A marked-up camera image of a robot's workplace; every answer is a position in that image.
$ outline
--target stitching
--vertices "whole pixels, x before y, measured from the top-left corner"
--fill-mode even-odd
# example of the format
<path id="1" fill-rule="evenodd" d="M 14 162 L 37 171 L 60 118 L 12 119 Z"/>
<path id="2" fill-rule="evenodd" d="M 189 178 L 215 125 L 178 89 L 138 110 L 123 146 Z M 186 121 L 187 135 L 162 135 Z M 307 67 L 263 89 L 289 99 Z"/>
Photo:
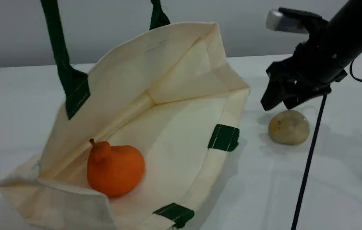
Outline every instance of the stitching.
<path id="1" fill-rule="evenodd" d="M 180 218 L 180 217 L 182 217 L 182 216 L 187 215 L 189 212 L 190 212 L 190 211 L 187 211 L 186 213 L 181 214 L 180 216 L 178 216 L 177 218 L 173 219 L 172 221 L 174 221 L 174 222 L 175 222 L 178 218 Z"/>
<path id="2" fill-rule="evenodd" d="M 80 102 L 76 104 L 76 107 L 73 109 L 73 111 L 76 111 L 77 107 L 82 105 L 82 101 L 85 100 L 89 94 L 90 94 L 90 92 L 86 93 L 86 95 L 83 96 L 83 98 L 80 100 Z"/>
<path id="3" fill-rule="evenodd" d="M 86 80 L 82 80 L 82 82 L 76 87 L 76 89 L 73 92 L 76 92 L 84 83 L 87 83 Z"/>
<path id="4" fill-rule="evenodd" d="M 233 138 L 233 134 L 235 133 L 235 130 L 236 130 L 236 128 L 233 129 L 233 132 L 232 132 L 232 135 L 231 135 L 231 139 L 229 140 L 228 147 L 226 148 L 227 151 L 228 151 L 228 149 L 229 149 L 229 146 L 231 145 L 232 138 Z"/>
<path id="5" fill-rule="evenodd" d="M 156 214 L 161 215 L 161 213 L 167 211 L 168 209 L 174 207 L 174 205 L 169 205 L 168 207 L 164 208 L 161 212 L 156 212 Z"/>
<path id="6" fill-rule="evenodd" d="M 216 135 L 215 135 L 215 140 L 214 140 L 214 143 L 212 144 L 212 149 L 214 148 L 215 146 L 215 143 L 216 143 L 216 138 L 218 137 L 218 134 L 219 134 L 219 130 L 221 129 L 221 125 L 218 127 L 218 132 L 216 132 Z"/>

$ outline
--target gray wall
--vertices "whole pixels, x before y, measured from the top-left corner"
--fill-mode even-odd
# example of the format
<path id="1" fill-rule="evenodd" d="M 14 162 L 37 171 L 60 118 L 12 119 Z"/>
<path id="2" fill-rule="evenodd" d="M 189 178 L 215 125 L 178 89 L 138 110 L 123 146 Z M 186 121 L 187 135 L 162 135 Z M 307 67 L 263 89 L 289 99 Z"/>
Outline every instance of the gray wall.
<path id="1" fill-rule="evenodd" d="M 272 32 L 267 13 L 279 6 L 330 19 L 345 0 L 161 0 L 171 22 L 215 21 L 230 57 L 289 54 L 306 35 Z M 149 0 L 59 0 L 72 64 L 94 63 L 149 28 Z M 53 63 L 39 0 L 0 0 L 0 67 Z"/>

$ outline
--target pear stem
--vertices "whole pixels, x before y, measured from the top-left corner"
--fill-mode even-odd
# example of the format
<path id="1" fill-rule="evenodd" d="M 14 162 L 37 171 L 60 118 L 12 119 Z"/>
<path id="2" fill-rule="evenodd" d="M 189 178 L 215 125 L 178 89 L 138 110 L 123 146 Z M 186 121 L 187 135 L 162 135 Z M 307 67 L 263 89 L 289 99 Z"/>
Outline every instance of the pear stem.
<path id="1" fill-rule="evenodd" d="M 94 141 L 93 138 L 90 139 L 90 143 L 91 143 L 91 145 L 96 146 L 96 142 Z"/>

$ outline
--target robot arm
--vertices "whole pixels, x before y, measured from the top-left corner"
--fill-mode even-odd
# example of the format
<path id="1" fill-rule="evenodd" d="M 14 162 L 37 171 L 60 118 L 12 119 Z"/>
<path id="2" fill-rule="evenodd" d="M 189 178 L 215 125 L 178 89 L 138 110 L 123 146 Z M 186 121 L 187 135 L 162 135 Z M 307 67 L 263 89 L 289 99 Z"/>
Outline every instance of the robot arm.
<path id="1" fill-rule="evenodd" d="M 330 84 L 347 76 L 344 68 L 362 52 L 362 0 L 349 0 L 329 22 L 314 13 L 280 8 L 269 12 L 267 28 L 309 33 L 292 57 L 266 70 L 269 84 L 261 99 L 263 108 L 283 102 L 291 109 L 330 93 Z"/>

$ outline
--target orange fruit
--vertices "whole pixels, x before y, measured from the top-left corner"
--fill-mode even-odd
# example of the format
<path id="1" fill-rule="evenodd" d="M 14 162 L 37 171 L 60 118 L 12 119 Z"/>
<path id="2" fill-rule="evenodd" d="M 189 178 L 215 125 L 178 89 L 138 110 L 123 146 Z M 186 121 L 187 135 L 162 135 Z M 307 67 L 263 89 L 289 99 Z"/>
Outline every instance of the orange fruit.
<path id="1" fill-rule="evenodd" d="M 117 197 L 132 191 L 141 181 L 144 158 L 129 145 L 110 146 L 107 141 L 90 140 L 92 149 L 87 161 L 87 180 L 92 189 L 108 197 Z"/>

